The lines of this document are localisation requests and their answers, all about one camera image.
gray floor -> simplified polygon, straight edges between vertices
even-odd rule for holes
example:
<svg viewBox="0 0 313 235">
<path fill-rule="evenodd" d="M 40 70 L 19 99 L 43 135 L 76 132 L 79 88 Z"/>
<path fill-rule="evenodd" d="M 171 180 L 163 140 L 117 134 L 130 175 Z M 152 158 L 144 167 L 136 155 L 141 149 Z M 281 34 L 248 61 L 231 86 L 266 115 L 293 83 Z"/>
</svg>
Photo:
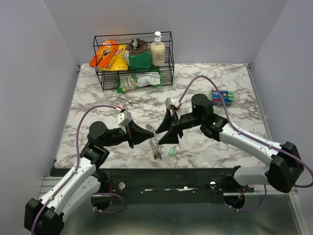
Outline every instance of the gray floor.
<svg viewBox="0 0 313 235">
<path fill-rule="evenodd" d="M 244 208 L 263 196 L 249 195 Z M 297 235 L 288 194 L 269 195 L 261 209 L 240 213 L 223 204 L 127 205 L 119 214 L 92 211 L 86 201 L 66 222 L 62 235 Z"/>
</svg>

marble surface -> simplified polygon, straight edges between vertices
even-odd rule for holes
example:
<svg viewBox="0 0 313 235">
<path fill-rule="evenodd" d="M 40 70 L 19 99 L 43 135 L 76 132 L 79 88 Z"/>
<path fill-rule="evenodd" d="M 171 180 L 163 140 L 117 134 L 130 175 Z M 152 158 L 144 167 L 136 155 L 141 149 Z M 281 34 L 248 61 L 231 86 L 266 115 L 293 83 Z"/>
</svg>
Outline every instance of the marble surface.
<svg viewBox="0 0 313 235">
<path fill-rule="evenodd" d="M 213 79 L 221 90 L 235 92 L 235 102 L 228 108 L 233 122 L 243 129 L 266 138 L 260 109 L 252 88 L 246 66 L 243 64 L 175 64 L 174 85 L 164 87 L 145 87 L 123 94 L 116 90 L 101 90 L 94 68 L 83 64 L 79 74 L 72 105 L 63 134 L 55 167 L 69 168 L 76 161 L 75 135 L 77 125 L 84 112 L 99 104 L 123 105 L 132 113 L 133 120 L 145 128 L 150 124 L 157 129 L 165 115 L 164 101 L 167 97 L 179 99 L 190 80 L 197 75 Z M 189 89 L 182 105 L 183 113 L 191 112 L 190 99 L 194 94 L 206 95 L 213 86 L 205 79 L 198 79 Z M 217 114 L 225 116 L 222 107 L 214 107 Z M 79 136 L 80 150 L 87 143 L 89 126 L 100 120 L 109 128 L 116 128 L 116 113 L 108 108 L 92 111 L 85 118 Z M 156 135 L 160 139 L 165 133 Z M 168 151 L 174 145 L 163 145 L 162 160 L 154 160 L 148 141 L 130 149 L 124 142 L 118 146 L 107 147 L 110 155 L 102 168 L 198 168 L 233 167 L 235 165 L 256 166 L 259 160 L 228 144 L 208 139 L 200 127 L 184 131 L 180 139 L 180 149 L 169 157 Z"/>
</svg>

wire basket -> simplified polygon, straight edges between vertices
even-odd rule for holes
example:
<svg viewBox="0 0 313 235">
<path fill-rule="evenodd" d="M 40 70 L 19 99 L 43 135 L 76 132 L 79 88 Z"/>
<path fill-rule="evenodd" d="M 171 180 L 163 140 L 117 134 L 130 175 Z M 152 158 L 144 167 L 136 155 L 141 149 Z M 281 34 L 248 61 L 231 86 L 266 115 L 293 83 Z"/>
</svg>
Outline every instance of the wire basket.
<svg viewBox="0 0 313 235">
<path fill-rule="evenodd" d="M 149 69 L 151 71 L 158 71 L 161 76 L 162 86 L 164 85 L 173 85 L 174 78 L 174 56 L 173 56 L 173 38 L 172 32 L 161 32 L 162 42 L 165 44 L 165 62 L 162 66 L 152 67 Z M 151 43 L 154 42 L 155 33 L 133 33 L 133 34 L 117 34 L 117 35 L 100 35 L 94 36 L 93 38 L 93 49 L 96 55 L 96 64 L 97 64 L 97 51 L 103 46 L 102 42 L 105 40 L 115 40 L 118 41 L 118 45 L 127 45 L 132 39 L 139 38 L 148 43 L 151 46 Z M 107 89 L 117 89 L 118 87 L 118 78 L 123 75 L 130 73 L 140 73 L 139 71 L 125 70 L 125 71 L 102 71 L 99 68 L 95 67 L 96 74 L 98 76 L 102 90 Z"/>
</svg>

wall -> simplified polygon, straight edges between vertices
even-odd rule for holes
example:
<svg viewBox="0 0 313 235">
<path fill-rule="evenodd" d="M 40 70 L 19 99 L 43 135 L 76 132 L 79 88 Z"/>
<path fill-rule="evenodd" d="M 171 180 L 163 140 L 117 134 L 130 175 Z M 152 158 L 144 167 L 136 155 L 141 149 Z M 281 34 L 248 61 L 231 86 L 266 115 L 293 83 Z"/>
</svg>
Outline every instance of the wall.
<svg viewBox="0 0 313 235">
<path fill-rule="evenodd" d="M 172 31 L 176 62 L 251 63 L 287 0 L 45 0 L 79 63 L 94 35 Z"/>
<path fill-rule="evenodd" d="M 313 1 L 289 0 L 259 51 L 253 77 L 276 141 L 294 142 L 313 167 Z M 299 183 L 312 181 L 307 171 Z M 313 234 L 313 189 L 299 189 L 302 209 Z"/>
<path fill-rule="evenodd" d="M 42 0 L 0 3 L 0 233 L 25 235 L 58 149 L 77 65 Z"/>
</svg>

beige bottle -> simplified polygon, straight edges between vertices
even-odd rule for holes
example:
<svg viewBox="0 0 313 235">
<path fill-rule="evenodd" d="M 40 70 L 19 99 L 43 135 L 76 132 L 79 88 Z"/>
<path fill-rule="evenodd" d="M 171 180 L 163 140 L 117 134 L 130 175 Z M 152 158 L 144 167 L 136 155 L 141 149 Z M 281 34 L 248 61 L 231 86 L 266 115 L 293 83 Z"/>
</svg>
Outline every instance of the beige bottle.
<svg viewBox="0 0 313 235">
<path fill-rule="evenodd" d="M 151 58 L 154 66 L 161 66 L 165 61 L 165 45 L 161 42 L 161 33 L 155 32 L 156 38 L 154 43 L 151 44 Z"/>
</svg>

